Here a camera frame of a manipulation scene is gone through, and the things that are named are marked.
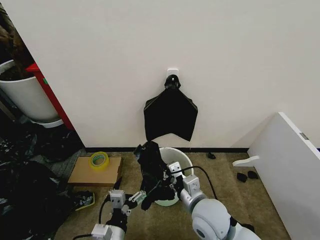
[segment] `beige carpet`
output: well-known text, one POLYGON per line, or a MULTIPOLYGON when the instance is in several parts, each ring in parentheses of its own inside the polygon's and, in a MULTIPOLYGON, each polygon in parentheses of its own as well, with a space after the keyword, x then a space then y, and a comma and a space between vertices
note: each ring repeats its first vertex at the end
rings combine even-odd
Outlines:
MULTIPOLYGON (((128 194, 137 192, 141 185, 140 166, 132 153, 110 152, 110 156, 123 157, 122 183, 120 189, 128 194)), ((205 153, 187 153, 193 165, 203 167, 211 178, 219 200, 228 212, 239 222, 252 224, 262 240, 289 240, 290 237, 260 180, 237 180, 237 172, 247 173, 254 168, 232 166, 232 162, 245 159, 246 153, 216 153, 216 159, 208 159, 205 153)), ((206 176, 199 169, 194 173, 199 177, 202 191, 209 197, 213 194, 206 176)), ((108 187, 75 187, 75 191, 90 190, 95 193, 96 204, 74 212, 56 233, 55 240, 71 240, 76 235, 91 233, 98 222, 99 208, 108 187)), ((111 204, 104 206, 102 222, 109 215, 111 204)), ((142 239, 198 239, 192 229, 191 215, 181 202, 163 207, 155 203, 147 211, 135 208, 128 218, 126 240, 142 239)))

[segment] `black cable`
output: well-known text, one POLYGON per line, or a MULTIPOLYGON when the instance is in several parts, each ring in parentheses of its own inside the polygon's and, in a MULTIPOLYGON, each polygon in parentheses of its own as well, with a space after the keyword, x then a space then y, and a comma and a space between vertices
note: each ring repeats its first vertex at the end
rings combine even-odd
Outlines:
POLYGON ((78 235, 78 236, 75 236, 74 238, 72 238, 72 240, 75 240, 75 239, 82 239, 82 238, 88 238, 88 237, 91 237, 92 234, 83 234, 83 235, 78 235))
POLYGON ((109 201, 110 201, 110 197, 106 197, 105 200, 103 201, 101 207, 100 207, 100 210, 99 210, 99 224, 101 224, 102 210, 104 209, 104 206, 105 206, 106 202, 109 202, 109 201))
POLYGON ((208 179, 208 181, 209 181, 209 183, 210 183, 210 187, 211 187, 211 189, 212 189, 214 198, 218 200, 217 195, 216 195, 216 192, 215 192, 215 189, 214 189, 214 186, 213 186, 212 183, 211 183, 210 177, 209 177, 208 173, 207 173, 202 167, 200 167, 200 166, 189 166, 189 167, 186 167, 186 168, 181 169, 181 170, 179 170, 179 171, 171 172, 171 174, 181 173, 181 172, 183 172, 183 171, 185 171, 185 170, 188 170, 188 169, 201 169, 201 170, 204 172, 204 174, 206 175, 206 178, 208 179))

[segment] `black cloth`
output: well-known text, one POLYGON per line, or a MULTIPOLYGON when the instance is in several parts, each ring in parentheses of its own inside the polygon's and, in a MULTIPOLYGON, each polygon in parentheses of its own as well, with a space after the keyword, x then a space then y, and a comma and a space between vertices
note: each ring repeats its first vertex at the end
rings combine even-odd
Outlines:
POLYGON ((146 101, 144 107, 144 128, 148 141, 172 133, 187 141, 194 132, 198 108, 180 90, 179 79, 170 75, 165 90, 146 101))

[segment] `baseboard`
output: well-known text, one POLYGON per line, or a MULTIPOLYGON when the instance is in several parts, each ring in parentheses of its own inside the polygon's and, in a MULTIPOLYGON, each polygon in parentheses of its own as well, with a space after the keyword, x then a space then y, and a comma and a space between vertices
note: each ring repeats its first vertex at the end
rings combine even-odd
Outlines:
MULTIPOLYGON (((245 147, 175 147, 184 153, 246 153, 245 147)), ((95 152, 133 152, 135 147, 86 147, 87 153, 95 152)))

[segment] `yellow tape roll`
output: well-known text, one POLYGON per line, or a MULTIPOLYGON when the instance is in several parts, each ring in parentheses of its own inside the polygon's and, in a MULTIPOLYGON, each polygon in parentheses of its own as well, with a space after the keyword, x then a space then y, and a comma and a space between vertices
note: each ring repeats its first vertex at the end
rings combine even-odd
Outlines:
POLYGON ((95 171, 102 171, 109 165, 109 157, 103 151, 95 152, 89 159, 90 167, 95 171))

